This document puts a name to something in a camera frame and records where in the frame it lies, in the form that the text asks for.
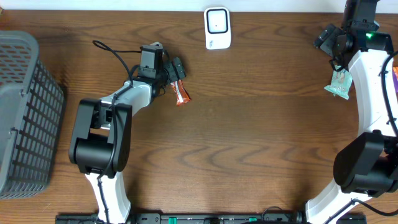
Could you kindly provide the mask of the teal wet wipes packet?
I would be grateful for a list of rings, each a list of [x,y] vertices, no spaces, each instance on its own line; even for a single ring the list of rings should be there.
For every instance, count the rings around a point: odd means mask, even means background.
[[[326,91],[340,96],[346,100],[349,99],[349,89],[351,88],[353,78],[349,71],[342,69],[339,72],[334,71],[331,83],[324,87]]]

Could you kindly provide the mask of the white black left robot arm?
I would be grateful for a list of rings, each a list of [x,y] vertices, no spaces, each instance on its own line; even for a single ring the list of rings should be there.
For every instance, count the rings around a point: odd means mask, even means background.
[[[70,161],[90,182],[98,219],[104,223],[126,223],[130,214],[123,170],[131,148],[132,117],[151,104],[159,89],[178,85],[186,76],[178,57],[165,61],[156,79],[145,77],[149,68],[143,64],[133,70],[138,76],[113,94],[80,101],[70,143]]]

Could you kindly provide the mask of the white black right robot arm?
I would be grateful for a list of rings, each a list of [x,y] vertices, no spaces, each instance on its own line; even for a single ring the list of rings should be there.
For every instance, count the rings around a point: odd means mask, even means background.
[[[308,223],[336,223],[356,204],[397,191],[397,96],[392,72],[397,55],[376,24],[330,24],[314,41],[337,72],[353,77],[358,136],[333,164],[332,181],[305,204]]]

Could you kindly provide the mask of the red purple pad package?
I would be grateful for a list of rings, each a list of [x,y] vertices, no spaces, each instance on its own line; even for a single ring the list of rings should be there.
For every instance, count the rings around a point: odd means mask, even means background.
[[[392,71],[394,73],[394,87],[395,87],[396,93],[398,93],[398,67],[393,67]]]

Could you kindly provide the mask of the orange snack bar wrapper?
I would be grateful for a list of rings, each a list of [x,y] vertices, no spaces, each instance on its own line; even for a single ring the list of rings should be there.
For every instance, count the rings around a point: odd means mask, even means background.
[[[182,80],[172,82],[170,85],[175,93],[176,98],[177,98],[177,102],[176,102],[177,106],[189,103],[191,101],[189,94],[187,93],[187,91],[184,88]]]

